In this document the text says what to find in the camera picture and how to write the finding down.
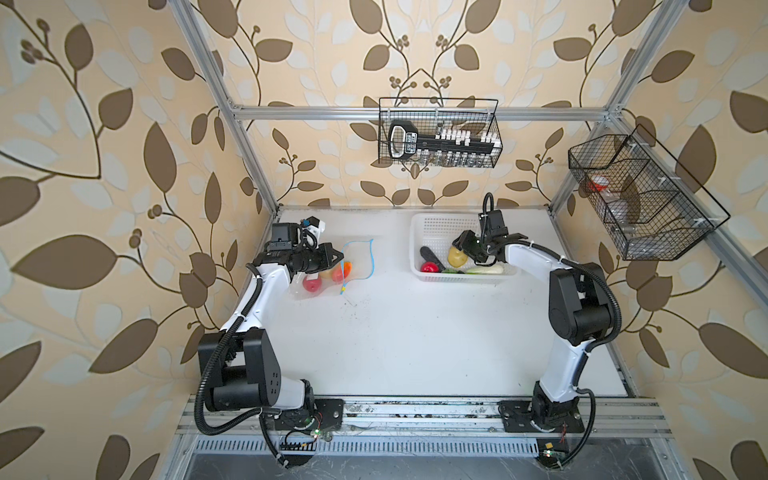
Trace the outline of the red yellow toy mango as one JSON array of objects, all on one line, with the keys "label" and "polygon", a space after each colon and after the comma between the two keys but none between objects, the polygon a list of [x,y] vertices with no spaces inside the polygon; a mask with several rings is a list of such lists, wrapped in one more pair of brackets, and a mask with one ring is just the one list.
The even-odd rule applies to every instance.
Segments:
[{"label": "red yellow toy mango", "polygon": [[342,284],[344,283],[349,275],[351,274],[352,270],[352,264],[350,262],[341,262],[337,264],[334,268],[334,278],[335,283]]}]

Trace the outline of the clear zip top bag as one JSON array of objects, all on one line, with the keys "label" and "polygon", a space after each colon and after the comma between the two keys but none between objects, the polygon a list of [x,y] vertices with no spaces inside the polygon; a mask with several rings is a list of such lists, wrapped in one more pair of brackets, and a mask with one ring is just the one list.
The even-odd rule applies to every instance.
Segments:
[{"label": "clear zip top bag", "polygon": [[320,296],[347,295],[352,287],[370,280],[376,270],[374,239],[352,239],[337,247],[343,258],[331,269],[317,274],[298,274],[290,286],[290,297],[309,300]]}]

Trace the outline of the red toy apple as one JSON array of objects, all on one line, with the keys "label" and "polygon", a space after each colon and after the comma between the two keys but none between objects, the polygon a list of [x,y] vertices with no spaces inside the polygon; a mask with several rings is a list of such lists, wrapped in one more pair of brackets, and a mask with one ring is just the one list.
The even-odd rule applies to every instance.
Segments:
[{"label": "red toy apple", "polygon": [[309,294],[317,294],[321,291],[323,280],[318,274],[306,275],[302,280],[302,287]]}]

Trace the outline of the dark toy eggplant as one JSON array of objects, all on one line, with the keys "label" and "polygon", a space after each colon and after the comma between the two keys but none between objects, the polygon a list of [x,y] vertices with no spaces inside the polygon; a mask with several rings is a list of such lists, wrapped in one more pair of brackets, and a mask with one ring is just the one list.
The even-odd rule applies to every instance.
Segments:
[{"label": "dark toy eggplant", "polygon": [[436,263],[440,267],[440,269],[441,269],[440,273],[443,273],[443,272],[446,271],[445,265],[440,261],[438,256],[429,247],[422,246],[420,248],[420,254],[421,254],[424,262],[434,262],[434,263]]}]

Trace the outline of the red toy tomato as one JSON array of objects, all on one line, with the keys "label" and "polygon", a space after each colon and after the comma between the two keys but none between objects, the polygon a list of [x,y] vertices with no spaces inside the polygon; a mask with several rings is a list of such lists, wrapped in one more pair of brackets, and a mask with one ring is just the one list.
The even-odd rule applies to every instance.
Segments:
[{"label": "red toy tomato", "polygon": [[420,271],[422,273],[440,273],[441,269],[434,262],[424,262],[420,267]]}]

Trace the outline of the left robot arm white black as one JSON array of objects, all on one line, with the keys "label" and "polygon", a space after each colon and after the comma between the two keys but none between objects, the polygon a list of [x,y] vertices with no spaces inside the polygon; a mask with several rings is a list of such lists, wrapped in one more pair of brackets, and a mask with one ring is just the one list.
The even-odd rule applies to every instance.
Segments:
[{"label": "left robot arm white black", "polygon": [[265,444],[277,463],[293,467],[271,440],[269,413],[306,412],[315,417],[314,397],[307,380],[282,375],[279,360],[261,315],[269,302],[288,289],[297,273],[315,274],[335,267],[344,254],[329,242],[316,246],[270,242],[246,268],[248,284],[226,327],[205,334],[198,347],[201,378],[193,418],[199,433],[215,436],[257,418]]}]

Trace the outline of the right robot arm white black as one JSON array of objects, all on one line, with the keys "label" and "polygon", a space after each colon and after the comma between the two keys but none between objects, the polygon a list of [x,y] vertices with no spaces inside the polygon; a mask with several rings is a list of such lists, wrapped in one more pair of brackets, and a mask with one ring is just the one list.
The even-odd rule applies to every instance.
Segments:
[{"label": "right robot arm white black", "polygon": [[452,246],[478,266],[505,263],[544,282],[549,324],[559,338],[535,383],[530,407],[520,417],[539,431],[556,432],[579,413],[581,397],[589,399],[590,416],[578,443],[568,452],[546,447],[537,458],[545,469],[562,470],[581,453],[594,428],[597,397],[580,379],[591,352],[620,333],[618,300],[599,265],[578,263],[523,234],[510,233],[492,195],[484,199],[478,219],[480,230],[463,231]]}]

